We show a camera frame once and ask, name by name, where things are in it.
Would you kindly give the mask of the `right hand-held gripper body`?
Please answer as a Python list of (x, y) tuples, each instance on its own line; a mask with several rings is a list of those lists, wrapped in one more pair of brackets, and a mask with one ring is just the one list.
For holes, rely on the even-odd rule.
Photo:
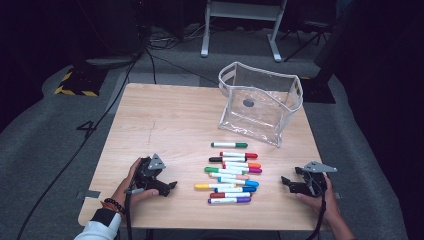
[(336, 167), (328, 166), (317, 161), (311, 161), (304, 167), (303, 182), (291, 182), (291, 193), (302, 193), (310, 197), (319, 197), (327, 189), (325, 173), (337, 172)]

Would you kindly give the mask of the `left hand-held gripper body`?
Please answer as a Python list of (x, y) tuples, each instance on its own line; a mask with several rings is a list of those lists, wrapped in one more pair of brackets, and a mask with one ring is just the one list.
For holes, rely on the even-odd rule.
[(157, 154), (142, 158), (134, 175), (137, 188), (143, 190), (157, 189), (158, 191), (169, 190), (168, 184), (157, 179), (157, 176), (165, 168), (166, 165)]

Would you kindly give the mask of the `magenta cap marker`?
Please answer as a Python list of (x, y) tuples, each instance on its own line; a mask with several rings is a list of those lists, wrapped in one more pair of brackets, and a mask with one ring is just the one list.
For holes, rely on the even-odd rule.
[(224, 165), (223, 168), (229, 169), (229, 170), (242, 171), (243, 173), (255, 173), (255, 174), (262, 173), (261, 168), (238, 167), (238, 166), (231, 166), (231, 165)]

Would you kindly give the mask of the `yellow cap marker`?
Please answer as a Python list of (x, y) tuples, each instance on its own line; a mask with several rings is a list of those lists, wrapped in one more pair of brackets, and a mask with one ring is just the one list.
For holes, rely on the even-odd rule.
[(236, 184), (232, 183), (197, 183), (194, 184), (196, 190), (208, 190), (215, 188), (235, 188)]

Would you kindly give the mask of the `orange cap marker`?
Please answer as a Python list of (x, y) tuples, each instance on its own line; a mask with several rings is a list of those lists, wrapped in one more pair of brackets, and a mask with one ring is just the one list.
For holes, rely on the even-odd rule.
[(223, 166), (236, 166), (236, 167), (248, 167), (248, 168), (261, 168), (261, 164), (258, 163), (247, 163), (247, 162), (222, 162)]

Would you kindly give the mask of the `light blue cap marker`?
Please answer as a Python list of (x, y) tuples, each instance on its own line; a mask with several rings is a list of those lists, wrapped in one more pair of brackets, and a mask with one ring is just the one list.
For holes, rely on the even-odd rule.
[(250, 187), (258, 187), (260, 185), (259, 182), (253, 181), (253, 180), (240, 180), (240, 179), (223, 178), (223, 177), (218, 177), (217, 180), (218, 182), (221, 182), (221, 183), (232, 183), (232, 184), (239, 184), (239, 185), (245, 185)]

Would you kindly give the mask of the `light green cap marker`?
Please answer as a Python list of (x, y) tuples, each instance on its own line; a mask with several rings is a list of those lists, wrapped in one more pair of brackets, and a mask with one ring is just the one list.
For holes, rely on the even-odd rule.
[(216, 168), (216, 167), (205, 167), (204, 171), (207, 173), (224, 173), (224, 174), (239, 174), (239, 175), (245, 174), (245, 172), (242, 170), (223, 169), (223, 168)]

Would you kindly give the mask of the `dark blue cap marker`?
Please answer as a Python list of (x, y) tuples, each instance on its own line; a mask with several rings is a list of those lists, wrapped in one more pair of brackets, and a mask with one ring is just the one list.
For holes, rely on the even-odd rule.
[(256, 192), (256, 187), (234, 187), (234, 188), (215, 188), (215, 193), (242, 193), (242, 192)]

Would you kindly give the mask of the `black cap marker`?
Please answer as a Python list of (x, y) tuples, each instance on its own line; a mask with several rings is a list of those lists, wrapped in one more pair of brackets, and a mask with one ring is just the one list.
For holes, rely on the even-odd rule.
[(209, 162), (246, 162), (247, 158), (245, 157), (210, 157)]

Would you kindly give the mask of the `brown red cap marker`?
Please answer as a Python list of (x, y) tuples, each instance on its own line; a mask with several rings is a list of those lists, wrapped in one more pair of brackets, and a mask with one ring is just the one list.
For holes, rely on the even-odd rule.
[(249, 192), (240, 193), (210, 193), (210, 198), (237, 198), (237, 197), (251, 197), (252, 194)]

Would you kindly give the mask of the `purple cap marker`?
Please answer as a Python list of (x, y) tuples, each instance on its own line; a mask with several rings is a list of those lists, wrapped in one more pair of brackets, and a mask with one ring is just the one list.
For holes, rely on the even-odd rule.
[(251, 197), (228, 197), (228, 198), (210, 198), (209, 204), (226, 204), (226, 203), (249, 203)]

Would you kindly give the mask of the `dark green cap marker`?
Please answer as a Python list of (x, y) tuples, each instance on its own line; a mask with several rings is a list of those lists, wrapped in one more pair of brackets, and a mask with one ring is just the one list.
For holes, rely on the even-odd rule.
[(222, 147), (222, 148), (247, 148), (248, 143), (245, 142), (211, 142), (211, 147)]

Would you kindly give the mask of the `clear plastic zip pouch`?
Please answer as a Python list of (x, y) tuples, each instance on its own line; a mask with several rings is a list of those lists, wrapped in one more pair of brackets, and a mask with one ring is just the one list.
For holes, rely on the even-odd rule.
[[(303, 104), (300, 78), (233, 62), (218, 79), (227, 98), (218, 127), (280, 147), (284, 128)], [(245, 99), (254, 106), (245, 107)]]

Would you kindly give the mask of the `person's right hand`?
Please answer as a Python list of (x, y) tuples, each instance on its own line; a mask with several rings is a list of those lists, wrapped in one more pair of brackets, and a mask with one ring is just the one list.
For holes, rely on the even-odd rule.
[[(324, 176), (327, 190), (325, 191), (326, 211), (323, 215), (323, 220), (327, 225), (332, 225), (341, 219), (341, 214), (338, 209), (336, 196), (332, 187), (332, 183), (327, 176)], [(296, 198), (306, 205), (310, 206), (316, 213), (320, 212), (322, 199), (310, 197), (301, 193), (295, 194)]]

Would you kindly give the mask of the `person's left hand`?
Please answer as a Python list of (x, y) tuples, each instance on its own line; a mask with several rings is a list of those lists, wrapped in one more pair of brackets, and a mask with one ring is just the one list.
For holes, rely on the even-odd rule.
[[(140, 163), (141, 159), (138, 158), (130, 167), (128, 175), (122, 180), (122, 182), (119, 184), (119, 186), (117, 187), (116, 191), (114, 192), (114, 194), (111, 196), (111, 199), (115, 200), (117, 203), (119, 203), (120, 205), (124, 206), (125, 205), (125, 199), (126, 199), (126, 193), (125, 190), (130, 186), (130, 183), (132, 181), (133, 175)], [(130, 199), (130, 204), (136, 204), (142, 200), (151, 198), (151, 197), (156, 197), (159, 195), (159, 191), (157, 189), (148, 189), (148, 190), (144, 190), (141, 193), (136, 193), (135, 195), (133, 195)]]

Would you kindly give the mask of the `black yellow striped floor plate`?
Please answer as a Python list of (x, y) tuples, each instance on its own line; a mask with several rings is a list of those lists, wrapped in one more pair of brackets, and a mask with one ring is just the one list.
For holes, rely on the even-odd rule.
[(323, 104), (336, 103), (327, 81), (321, 81), (315, 77), (301, 77), (300, 81), (305, 102)]
[(99, 96), (107, 70), (82, 71), (70, 68), (62, 78), (55, 94)]

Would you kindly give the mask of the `grey flat stand base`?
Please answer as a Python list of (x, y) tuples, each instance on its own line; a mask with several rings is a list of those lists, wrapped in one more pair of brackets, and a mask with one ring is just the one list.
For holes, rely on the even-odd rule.
[(117, 69), (128, 66), (137, 61), (133, 55), (125, 56), (105, 56), (100, 58), (87, 59), (86, 62), (98, 69)]

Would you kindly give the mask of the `white metal stand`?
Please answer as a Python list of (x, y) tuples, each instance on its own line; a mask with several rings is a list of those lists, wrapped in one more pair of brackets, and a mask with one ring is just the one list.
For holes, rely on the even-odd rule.
[(202, 57), (207, 57), (209, 54), (210, 22), (212, 17), (261, 20), (274, 23), (272, 32), (267, 35), (267, 40), (274, 60), (276, 62), (281, 62), (282, 57), (276, 45), (276, 37), (285, 13), (286, 5), (287, 0), (281, 0), (279, 5), (258, 5), (207, 0), (205, 7), (204, 35), (200, 55)]

